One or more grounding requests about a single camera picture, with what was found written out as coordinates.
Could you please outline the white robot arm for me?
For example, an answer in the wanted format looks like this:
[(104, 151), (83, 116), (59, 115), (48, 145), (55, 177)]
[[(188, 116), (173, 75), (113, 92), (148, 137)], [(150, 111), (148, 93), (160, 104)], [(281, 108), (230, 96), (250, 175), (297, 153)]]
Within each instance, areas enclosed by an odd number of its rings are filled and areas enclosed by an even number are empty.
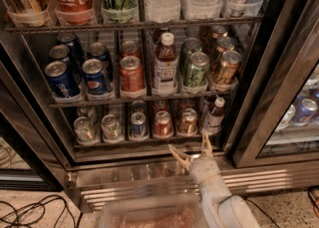
[(199, 157), (192, 158), (171, 144), (168, 148), (199, 187), (201, 209), (209, 228), (261, 228), (246, 202), (230, 192), (212, 154), (205, 130), (202, 131)]

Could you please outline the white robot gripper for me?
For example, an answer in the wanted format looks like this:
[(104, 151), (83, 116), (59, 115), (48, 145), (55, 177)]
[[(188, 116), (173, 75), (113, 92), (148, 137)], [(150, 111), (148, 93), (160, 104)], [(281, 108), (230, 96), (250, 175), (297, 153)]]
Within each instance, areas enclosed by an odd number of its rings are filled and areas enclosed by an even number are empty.
[(199, 187), (202, 201), (212, 205), (219, 205), (229, 198), (232, 193), (223, 180), (218, 164), (213, 158), (212, 146), (207, 132), (201, 131), (202, 156), (196, 158), (192, 163), (190, 156), (173, 145), (169, 145), (169, 151), (177, 162), (185, 169), (189, 170), (189, 176)]

